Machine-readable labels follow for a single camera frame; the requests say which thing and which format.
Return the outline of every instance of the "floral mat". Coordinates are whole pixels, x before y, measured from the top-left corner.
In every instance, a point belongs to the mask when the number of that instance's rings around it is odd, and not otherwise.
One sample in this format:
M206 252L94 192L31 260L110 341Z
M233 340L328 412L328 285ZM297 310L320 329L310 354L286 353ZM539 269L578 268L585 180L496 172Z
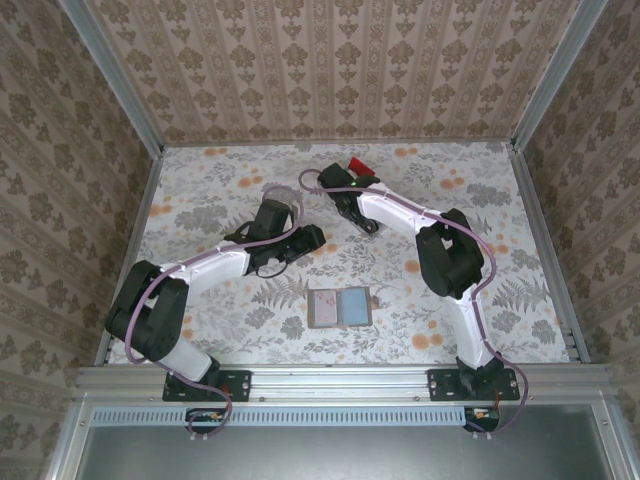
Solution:
M418 204L460 209L490 242L498 275L482 301L494 347L519 362L568 361L503 143L169 148L138 258L160 264L215 247L253 219L270 186L300 190L303 169L353 156ZM182 335L223 364L453 362L449 307L426 288L414 242L391 229L365 237L326 196L305 193L304 206L303 223L321 227L326 245L276 278L250 275L190 299ZM308 328L307 289L353 286L370 288L372 326ZM126 363L120 341L109 362Z

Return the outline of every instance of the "patterned wallpaper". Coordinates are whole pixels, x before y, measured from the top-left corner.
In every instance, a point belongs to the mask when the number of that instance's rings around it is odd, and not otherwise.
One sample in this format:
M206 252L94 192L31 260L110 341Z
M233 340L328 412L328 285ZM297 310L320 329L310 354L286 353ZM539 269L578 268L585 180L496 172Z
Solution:
M611 0L525 152L593 360L640 439L640 2Z
M165 143L511 135L578 0L90 0Z
M0 478L46 465L149 164L57 2L1 1Z

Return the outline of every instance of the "wallpaper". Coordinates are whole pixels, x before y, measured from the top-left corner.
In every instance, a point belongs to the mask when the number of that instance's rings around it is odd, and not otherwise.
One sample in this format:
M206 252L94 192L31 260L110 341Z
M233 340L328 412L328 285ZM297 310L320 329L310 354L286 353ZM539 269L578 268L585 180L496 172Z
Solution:
M149 164L59 5L1 1L0 478L47 464Z
M169 145L508 138L578 0L90 0Z
M495 348L517 362L568 361L505 143L169 148L138 258L162 264L210 250L254 218L266 189L281 184L302 193L302 170L346 165L353 156L420 205L460 209L490 243L498 273L481 298ZM313 175L307 182L315 184ZM281 193L273 195L295 205ZM415 239L389 228L368 237L328 197L303 199L303 224L322 228L325 246L275 278L248 275L190 298L185 338L223 364L454 363L451 307L422 280ZM488 272L487 262L485 278ZM373 325L308 328L307 290L346 287L369 287ZM121 342L110 362L128 363Z
M609 2L525 153L590 353L638 439L640 2Z

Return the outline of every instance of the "floral tablecloth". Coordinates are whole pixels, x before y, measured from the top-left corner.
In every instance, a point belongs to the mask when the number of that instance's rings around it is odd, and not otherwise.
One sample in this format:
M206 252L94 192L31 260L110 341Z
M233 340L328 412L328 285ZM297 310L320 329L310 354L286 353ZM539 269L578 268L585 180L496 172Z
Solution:
M253 218L265 189L300 190L303 169L352 156L419 204L462 210L490 242L499 271L482 300L494 347L519 362L568 361L503 143L169 148L138 258L159 264L210 249ZM326 196L305 193L304 203L304 223L321 227L326 245L276 278L250 275L190 299L182 335L223 364L452 362L448 307L422 281L414 242L391 229L365 237ZM307 289L350 286L370 288L373 325L309 329ZM126 363L121 342L109 361Z

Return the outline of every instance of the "pink cable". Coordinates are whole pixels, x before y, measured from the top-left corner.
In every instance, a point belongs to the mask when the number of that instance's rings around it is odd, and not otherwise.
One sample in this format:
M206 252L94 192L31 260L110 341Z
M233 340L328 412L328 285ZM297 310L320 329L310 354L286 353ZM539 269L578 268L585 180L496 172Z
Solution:
M504 364L510 366L511 368L513 368L516 372L518 372L520 374L520 376L522 377L522 381L524 383L524 391L523 391L523 395L522 398L520 400L520 404L518 405L518 409L516 410L516 413L513 415L513 417L511 417L511 419L509 419L509 421L503 425L502 427L498 428L497 430L494 430L493 432L486 432L484 429L482 429L481 427L477 426L477 425L473 425L474 427L480 429L480 431L483 431L484 433L487 433L487 436L489 436L489 434L491 435L497 435L498 433L503 432L505 429L507 429L507 427L509 427L510 425L512 425L515 420L520 416L522 409L524 408L526 401L527 401L527 397L529 395L529 380L527 379L527 376L525 375L525 373L522 371L522 369L516 365L515 363L507 360L506 358L504 358L500 353L498 353L490 344L489 341L487 339L487 334L485 332L484 329L484 325L482 324L482 317L480 315L480 309L478 307L478 303L477 303L477 297L478 297L478 293L480 293L480 291L485 288L487 285L489 285L491 283L491 281L495 278L497 272L498 272L498 265L496 263L496 257L493 254L493 252L491 251L491 249L489 248L489 245L487 245L487 243L480 237L478 236L476 233L474 233L472 230L466 228L463 225L460 225L456 222L452 222L451 220L448 220L446 218L442 218L438 215L434 215L432 213L426 212L424 210L420 210L419 208L415 207L414 205L412 205L411 203L407 202L405 199L398 197L397 195L394 195L393 193L385 193L382 192L380 190L376 190L374 188L360 188L360 187L342 187L342 188L312 188L312 187L308 187L307 185L304 184L304 182L302 181L302 177L304 175L306 175L307 173L317 173L317 174L321 174L322 172L320 170L317 170L315 168L309 168L307 170L304 170L302 173L300 173L300 175L298 176L298 183L300 184L300 186L311 193L346 193L346 192L359 192L359 193L371 193L374 195L379 195L381 197L386 197L386 198L390 198L391 200L393 200L394 202L399 203L400 205L402 205L405 208L408 208L409 210L411 210L412 212L418 213L421 216L425 217L425 218L430 218L432 220L435 220L437 222L443 223L451 228L455 228L456 230L468 235L469 237L471 237L473 240L475 240L476 242L478 242L478 244L482 247L482 249L487 253L487 256L489 257L489 262L491 263L491 272L489 273L489 276L482 282L480 283L472 292L471 292L471 303L473 305L473 313L476 317L476 323L478 324L478 329L480 331L480 338L482 339L482 342L484 343L484 346L487 348L487 350L489 351L489 353L491 353L491 355L493 355L495 358L497 358L498 360L500 360L501 362L503 362Z
M212 257L216 257L218 255L221 255L223 253L226 252L232 252L235 250L244 250L246 248L251 248L251 247L260 247L263 245L270 245L272 243L276 243L276 242L280 242L282 240L284 240L287 237L290 237L291 235L293 235L293 233L296 231L296 229L300 226L300 223L302 222L302 217L304 216L304 204L302 203L302 195L299 192L296 192L294 189L292 189L291 187L287 187L284 185L275 185L271 188L268 188L267 190L265 190L265 192L262 194L262 199L264 200L265 197L267 196L267 194L273 190L287 190L290 191L294 194L294 196L296 197L296 200L298 201L299 205L300 205L300 212L298 213L298 218L295 219L295 221L293 222L293 225L291 226L291 228L289 230L287 230L286 232L284 232L282 235L275 237L275 238L271 238L269 240L261 240L258 242L250 242L250 243L242 243L242 244L237 244L237 245L226 245L224 247L221 248L214 248L212 250L209 250L208 252L204 252L201 253L200 255L196 255L193 258L190 258L189 260L186 260L184 262L182 262L179 265L175 265L169 269L167 269L166 271L160 273L160 275L158 275L152 282L151 284L145 289L145 291L142 293L142 295L140 296L140 300L138 301L136 307L133 310L133 313L131 314L131 320L129 320L129 326L127 327L127 331L125 333L125 338L124 338L124 352L127 356L127 359L134 364L141 364L143 363L146 358L144 357L134 357L133 356L133 351L131 349L131 340L133 337L133 331L135 330L136 327L136 323L138 323L138 319L140 317L140 312L142 311L142 308L145 306L146 301L149 299L149 297L151 296L151 294L153 293L153 291L156 289L156 287L165 279L167 278L169 275L177 272L178 270L181 270L182 268L186 268L192 265L196 265L199 262L202 262L203 260L212 258ZM232 402L231 402L231 398L229 397L229 395L227 395L225 392L223 392L222 390L209 386L209 385L203 385L200 383L196 383L193 382L191 380L189 380L188 378L184 377L183 375L180 375L179 373L175 373L173 372L170 368L168 368L166 365L163 365L161 362L153 362L156 365L158 365L159 367L165 369L167 372L169 372L170 374L174 375L178 380L180 380L183 383L186 383L187 385L194 387L194 388L199 388L200 390L207 390L210 392L214 392L217 395L220 395L226 402L226 407L227 407L227 413L224 416L224 419L222 420L222 422L220 422L220 425L218 425L216 428L214 428L208 435L216 435L217 433L220 432L220 430L222 430L222 428L224 428L224 426L227 424L227 422L229 421L229 418L231 417L231 412L233 411L233 406L232 406ZM189 432L191 434L196 435L196 433L193 431L192 428L192 420L189 421L188 425L187 425L187 429L189 430Z

